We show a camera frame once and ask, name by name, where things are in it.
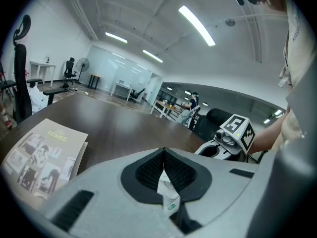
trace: magazine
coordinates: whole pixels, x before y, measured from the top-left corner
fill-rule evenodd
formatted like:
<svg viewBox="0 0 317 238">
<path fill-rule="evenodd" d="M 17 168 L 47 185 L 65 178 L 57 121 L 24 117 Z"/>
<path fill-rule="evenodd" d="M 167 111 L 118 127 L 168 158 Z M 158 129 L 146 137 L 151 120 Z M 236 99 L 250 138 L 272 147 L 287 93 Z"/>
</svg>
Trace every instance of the magazine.
<svg viewBox="0 0 317 238">
<path fill-rule="evenodd" d="M 87 134 L 45 119 L 9 151 L 1 173 L 14 195 L 35 209 L 77 175 Z"/>
</svg>

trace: black chair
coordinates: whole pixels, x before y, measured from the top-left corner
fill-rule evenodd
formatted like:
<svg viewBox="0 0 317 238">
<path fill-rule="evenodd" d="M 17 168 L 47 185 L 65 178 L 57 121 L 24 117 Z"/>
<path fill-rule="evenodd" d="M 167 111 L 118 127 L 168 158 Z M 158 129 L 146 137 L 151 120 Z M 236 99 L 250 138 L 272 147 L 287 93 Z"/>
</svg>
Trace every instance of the black chair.
<svg viewBox="0 0 317 238">
<path fill-rule="evenodd" d="M 15 86 L 15 82 L 13 80 L 7 80 L 5 78 L 2 62 L 0 61 L 0 90 L 3 91 L 2 100 L 4 96 L 4 92 L 9 96 L 9 98 L 13 98 L 13 94 L 11 93 L 10 88 Z"/>
<path fill-rule="evenodd" d="M 205 116 L 200 116 L 193 132 L 205 141 L 210 141 L 215 136 L 220 126 L 232 116 L 220 109 L 211 109 Z"/>
<path fill-rule="evenodd" d="M 137 99 L 140 96 L 140 94 L 143 93 L 144 91 L 145 91 L 145 88 L 143 88 L 143 90 L 141 90 L 138 93 L 135 90 L 132 90 L 130 93 L 129 101 L 136 103 L 137 101 L 135 99 Z"/>
<path fill-rule="evenodd" d="M 73 74 L 73 66 L 74 66 L 74 58 L 70 58 L 69 61 L 66 62 L 66 70 L 64 72 L 64 76 L 67 78 L 67 81 L 70 81 L 71 84 L 74 84 L 74 79 L 73 77 L 76 77 L 76 71 Z"/>
<path fill-rule="evenodd" d="M 31 18 L 29 15 L 23 17 L 22 23 L 19 29 L 15 30 L 13 34 L 14 44 L 14 77 L 16 82 L 16 89 L 13 89 L 15 96 L 15 110 L 13 112 L 13 118 L 16 123 L 19 124 L 29 116 L 32 115 L 32 104 L 30 95 L 27 89 L 26 83 L 30 83 L 30 86 L 34 86 L 36 82 L 42 82 L 40 78 L 25 79 L 25 62 L 26 62 L 26 48 L 23 44 L 17 44 L 17 40 L 22 39 L 29 32 L 31 27 Z M 49 97 L 48 105 L 52 104 L 54 94 L 63 92 L 63 89 L 52 89 L 44 91 L 43 94 Z"/>
</svg>

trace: white table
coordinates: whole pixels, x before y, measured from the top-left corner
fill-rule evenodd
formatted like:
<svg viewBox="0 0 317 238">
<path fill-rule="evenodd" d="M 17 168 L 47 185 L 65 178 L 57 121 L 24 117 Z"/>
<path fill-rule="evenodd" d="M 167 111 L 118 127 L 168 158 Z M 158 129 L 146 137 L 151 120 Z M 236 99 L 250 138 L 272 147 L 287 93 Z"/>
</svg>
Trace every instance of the white table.
<svg viewBox="0 0 317 238">
<path fill-rule="evenodd" d="M 161 111 L 159 108 L 156 108 L 156 104 L 161 105 L 161 106 L 163 107 L 163 110 Z M 176 112 L 176 113 L 178 113 L 178 114 L 181 113 L 180 110 L 177 110 L 177 109 L 175 109 L 174 107 L 170 108 L 169 105 L 165 105 L 164 102 L 158 101 L 158 100 L 155 100 L 155 102 L 154 102 L 154 104 L 153 104 L 153 107 L 152 107 L 152 109 L 151 109 L 150 114 L 153 113 L 154 108 L 156 108 L 156 109 L 160 112 L 159 118 L 162 118 L 163 116 L 164 116 L 164 117 L 167 117 L 168 114 L 169 114 L 169 112 L 171 112 L 171 111 L 174 111 L 174 112 Z"/>
<path fill-rule="evenodd" d="M 130 94 L 131 94 L 131 92 L 132 92 L 132 88 L 131 88 L 131 87 L 128 87 L 128 86 L 125 86 L 125 85 L 122 85 L 122 84 L 119 84 L 119 83 L 115 83 L 115 84 L 113 85 L 113 88 L 112 88 L 111 96 L 112 96 L 113 94 L 116 94 L 116 93 L 115 93 L 115 89 L 117 88 L 117 86 L 120 86 L 120 87 L 122 87 L 122 88 L 125 88 L 125 89 L 128 89 L 128 90 L 129 90 L 127 100 L 125 101 L 125 102 L 127 102 L 127 101 L 129 100 L 129 98 L 130 98 Z"/>
<path fill-rule="evenodd" d="M 56 68 L 56 65 L 54 64 L 49 64 L 49 63 L 41 63 L 41 62 L 35 62 L 35 61 L 30 61 L 30 69 L 32 67 L 32 65 L 37 66 L 37 71 L 36 71 L 36 78 L 39 78 L 40 75 L 40 67 L 45 67 L 45 73 L 44 73 L 44 79 L 43 79 L 43 84 L 45 83 L 45 75 L 46 75 L 46 69 L 52 68 L 53 72 L 52 72 L 52 78 L 51 78 L 51 87 L 53 86 L 53 79 L 54 79 L 54 71 Z"/>
</svg>

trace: ceiling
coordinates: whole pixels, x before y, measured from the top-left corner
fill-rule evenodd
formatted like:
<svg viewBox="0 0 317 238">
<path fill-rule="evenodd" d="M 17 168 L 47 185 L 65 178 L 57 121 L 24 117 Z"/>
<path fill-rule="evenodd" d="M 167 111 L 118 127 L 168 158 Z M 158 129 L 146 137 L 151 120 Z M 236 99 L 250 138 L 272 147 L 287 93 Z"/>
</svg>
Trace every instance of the ceiling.
<svg viewBox="0 0 317 238">
<path fill-rule="evenodd" d="M 178 75 L 191 77 L 194 71 L 203 77 L 258 78 L 263 82 L 263 89 L 266 85 L 277 85 L 275 80 L 284 63 L 282 51 L 288 30 L 284 13 L 261 4 L 252 5 L 246 0 L 244 6 L 236 0 L 79 1 L 99 41 L 119 45 L 146 57 L 167 76 L 170 75 L 171 82 L 188 83 L 190 80 L 182 77 L 175 80 L 178 80 Z M 209 47 L 178 11 L 183 5 L 200 19 L 213 37 L 215 46 Z M 227 19 L 233 19 L 235 25 L 227 26 Z M 126 39 L 128 44 L 107 37 L 105 31 Z M 164 62 L 156 62 L 142 50 Z"/>
<path fill-rule="evenodd" d="M 193 53 L 226 59 L 231 54 L 229 59 L 232 61 L 261 62 L 283 58 L 274 50 L 283 48 L 286 15 L 263 5 L 247 2 L 245 6 L 239 6 L 236 0 L 80 0 L 80 3 L 99 40 L 107 39 L 105 31 L 113 33 L 169 64 L 182 63 Z M 216 42 L 216 49 L 208 47 L 179 13 L 178 9 L 183 5 L 187 5 L 206 26 Z M 246 17 L 247 14 L 262 16 Z M 229 18 L 236 21 L 235 26 L 225 24 Z"/>
</svg>

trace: black office chair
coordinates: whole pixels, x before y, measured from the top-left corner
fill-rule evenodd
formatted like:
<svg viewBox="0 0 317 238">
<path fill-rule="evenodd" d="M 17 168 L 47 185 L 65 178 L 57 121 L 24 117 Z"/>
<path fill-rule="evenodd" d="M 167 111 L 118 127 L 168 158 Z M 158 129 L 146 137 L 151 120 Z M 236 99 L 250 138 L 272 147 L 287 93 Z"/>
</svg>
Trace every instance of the black office chair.
<svg viewBox="0 0 317 238">
<path fill-rule="evenodd" d="M 64 72 L 64 76 L 67 78 L 67 81 L 70 81 L 71 84 L 74 84 L 73 77 L 76 77 L 76 71 L 73 74 L 73 66 L 74 66 L 74 58 L 70 58 L 69 61 L 66 62 L 66 70 Z"/>
<path fill-rule="evenodd" d="M 141 93 L 143 93 L 145 91 L 145 88 L 143 88 L 143 90 L 141 90 L 140 92 L 136 92 L 135 90 L 131 91 L 130 97 L 129 97 L 129 101 L 132 101 L 133 103 L 136 103 L 137 101 L 135 99 L 137 99 Z"/>
<path fill-rule="evenodd" d="M 9 98 L 13 98 L 13 94 L 10 90 L 11 87 L 15 86 L 15 82 L 13 80 L 7 80 L 5 78 L 2 62 L 0 61 L 0 90 L 3 92 L 2 100 L 4 96 L 4 92 L 9 96 Z"/>
<path fill-rule="evenodd" d="M 29 15 L 23 17 L 19 29 L 15 30 L 13 34 L 14 45 L 14 77 L 16 82 L 16 89 L 13 89 L 15 97 L 15 110 L 13 111 L 13 118 L 19 124 L 29 116 L 32 115 L 32 104 L 26 83 L 30 86 L 35 86 L 36 82 L 42 82 L 40 78 L 25 79 L 25 62 L 26 62 L 26 48 L 23 44 L 17 44 L 17 40 L 22 39 L 29 32 L 31 27 L 31 18 Z M 63 92 L 63 89 L 52 89 L 44 91 L 43 94 L 49 97 L 48 105 L 52 104 L 54 95 Z"/>
</svg>

